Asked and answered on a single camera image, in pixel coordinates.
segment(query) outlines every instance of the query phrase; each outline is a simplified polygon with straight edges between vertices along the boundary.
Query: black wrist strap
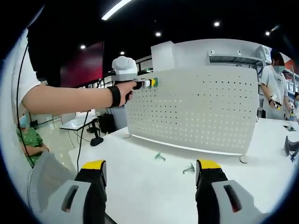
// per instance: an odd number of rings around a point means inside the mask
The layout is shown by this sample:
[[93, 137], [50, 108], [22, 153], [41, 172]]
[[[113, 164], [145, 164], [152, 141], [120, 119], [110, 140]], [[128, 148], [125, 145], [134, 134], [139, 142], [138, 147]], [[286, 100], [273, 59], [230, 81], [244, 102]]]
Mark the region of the black wrist strap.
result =
[[117, 86], [107, 87], [112, 93], [112, 105], [111, 107], [117, 107], [121, 104], [121, 92]]

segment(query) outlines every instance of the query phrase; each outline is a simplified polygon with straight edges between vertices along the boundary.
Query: black stand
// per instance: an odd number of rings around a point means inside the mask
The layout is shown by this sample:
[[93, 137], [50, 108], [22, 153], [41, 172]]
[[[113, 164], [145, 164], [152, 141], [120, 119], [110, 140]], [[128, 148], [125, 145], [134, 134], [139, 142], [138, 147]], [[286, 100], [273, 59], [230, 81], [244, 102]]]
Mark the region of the black stand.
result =
[[[96, 126], [95, 126], [95, 123], [94, 123], [95, 121], [96, 121], [96, 119], [93, 119], [93, 121], [92, 121], [92, 126], [93, 126], [92, 129], [93, 130], [97, 130]], [[103, 138], [99, 137], [97, 131], [94, 132], [94, 135], [95, 135], [95, 138], [92, 139], [91, 142], [90, 142], [91, 146], [97, 146], [98, 144], [100, 144], [100, 143], [102, 143], [104, 141]]]

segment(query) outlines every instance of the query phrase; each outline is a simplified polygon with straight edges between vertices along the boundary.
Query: man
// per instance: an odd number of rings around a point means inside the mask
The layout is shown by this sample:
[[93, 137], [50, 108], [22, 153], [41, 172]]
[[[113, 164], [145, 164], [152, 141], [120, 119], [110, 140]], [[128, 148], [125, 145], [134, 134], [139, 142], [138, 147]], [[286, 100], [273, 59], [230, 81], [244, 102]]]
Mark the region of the man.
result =
[[[265, 66], [262, 72], [261, 88], [264, 93], [262, 118], [284, 119], [285, 109], [290, 110], [286, 80], [282, 71], [285, 63], [278, 51], [271, 51], [272, 64]], [[282, 107], [277, 109], [274, 102]]]

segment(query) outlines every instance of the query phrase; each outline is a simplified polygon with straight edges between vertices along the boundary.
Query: face mask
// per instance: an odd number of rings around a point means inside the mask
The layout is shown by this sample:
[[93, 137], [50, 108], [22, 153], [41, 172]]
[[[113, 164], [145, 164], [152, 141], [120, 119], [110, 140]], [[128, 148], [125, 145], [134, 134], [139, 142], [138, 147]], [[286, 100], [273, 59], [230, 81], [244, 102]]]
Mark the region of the face mask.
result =
[[273, 66], [273, 68], [277, 73], [283, 72], [285, 70], [284, 66]]
[[27, 118], [26, 118], [25, 116], [22, 116], [22, 117], [20, 118], [20, 127], [25, 128], [26, 125], [27, 125]]

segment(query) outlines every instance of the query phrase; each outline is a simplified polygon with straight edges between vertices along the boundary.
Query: pegboard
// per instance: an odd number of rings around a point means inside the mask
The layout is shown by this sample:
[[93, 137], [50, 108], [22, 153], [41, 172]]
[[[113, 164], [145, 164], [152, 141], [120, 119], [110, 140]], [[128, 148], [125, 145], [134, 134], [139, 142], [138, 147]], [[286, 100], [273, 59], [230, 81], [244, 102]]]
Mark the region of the pegboard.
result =
[[216, 152], [245, 154], [256, 123], [254, 69], [203, 66], [138, 76], [158, 78], [125, 108], [131, 134]]

